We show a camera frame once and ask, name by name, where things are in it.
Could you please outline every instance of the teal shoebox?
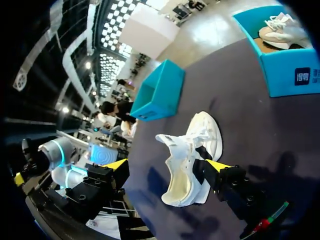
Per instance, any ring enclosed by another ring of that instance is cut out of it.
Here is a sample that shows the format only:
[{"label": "teal shoebox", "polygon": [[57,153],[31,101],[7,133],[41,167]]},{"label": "teal shoebox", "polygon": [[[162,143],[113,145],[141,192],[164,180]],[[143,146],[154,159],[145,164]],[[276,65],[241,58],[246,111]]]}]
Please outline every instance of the teal shoebox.
[{"label": "teal shoebox", "polygon": [[176,114],[185,71],[165,60],[141,84],[130,115],[151,121]]},{"label": "teal shoebox", "polygon": [[264,53],[254,39],[266,27],[265,20],[286,10],[281,5],[263,6],[234,15],[257,54],[270,97],[320,93],[320,62],[313,48]]}]

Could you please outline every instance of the floor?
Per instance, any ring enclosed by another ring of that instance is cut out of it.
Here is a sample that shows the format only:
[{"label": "floor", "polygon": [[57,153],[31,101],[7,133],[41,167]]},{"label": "floor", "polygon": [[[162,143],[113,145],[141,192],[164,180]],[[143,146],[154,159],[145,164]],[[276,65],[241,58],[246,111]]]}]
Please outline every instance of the floor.
[{"label": "floor", "polygon": [[165,59],[185,68],[206,55],[245,38],[232,16],[248,9],[277,4],[275,0],[221,0],[218,3],[211,0],[201,12],[195,11],[182,24],[174,42],[157,61],[149,61],[139,71],[133,84],[139,87]]}]

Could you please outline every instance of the beige sneaker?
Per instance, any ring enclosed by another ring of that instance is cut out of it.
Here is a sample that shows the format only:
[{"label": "beige sneaker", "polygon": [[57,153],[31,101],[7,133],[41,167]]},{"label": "beige sneaker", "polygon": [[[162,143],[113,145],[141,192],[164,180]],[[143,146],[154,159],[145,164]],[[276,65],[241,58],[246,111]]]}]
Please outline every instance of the beige sneaker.
[{"label": "beige sneaker", "polygon": [[259,31],[259,37],[267,44],[279,49],[289,49],[292,44],[312,48],[306,32],[297,20],[289,14],[280,13],[265,21],[266,27]]}]

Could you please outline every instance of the white box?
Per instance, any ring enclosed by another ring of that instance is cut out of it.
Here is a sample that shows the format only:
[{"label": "white box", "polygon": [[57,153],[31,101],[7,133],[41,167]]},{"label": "white box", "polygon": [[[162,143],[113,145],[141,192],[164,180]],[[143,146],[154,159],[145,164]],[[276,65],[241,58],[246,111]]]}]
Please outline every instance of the white box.
[{"label": "white box", "polygon": [[180,28],[151,7],[138,4],[125,22],[119,42],[156,59],[176,38]]}]

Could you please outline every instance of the tabletop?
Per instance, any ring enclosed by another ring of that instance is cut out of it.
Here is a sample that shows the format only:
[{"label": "tabletop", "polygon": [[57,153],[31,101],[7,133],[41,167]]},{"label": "tabletop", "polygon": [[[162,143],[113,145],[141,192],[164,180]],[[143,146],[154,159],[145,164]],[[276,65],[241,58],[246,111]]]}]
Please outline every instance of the tabletop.
[{"label": "tabletop", "polygon": [[270,98],[257,57],[246,39],[185,69],[177,114],[139,122],[128,157],[129,199],[158,240],[236,240],[246,223],[210,192],[202,205],[161,201],[170,173],[169,150],[155,135],[184,135],[194,114],[217,121],[219,162],[240,165],[272,194],[293,201],[289,221],[300,218],[320,176],[320,94]]}]

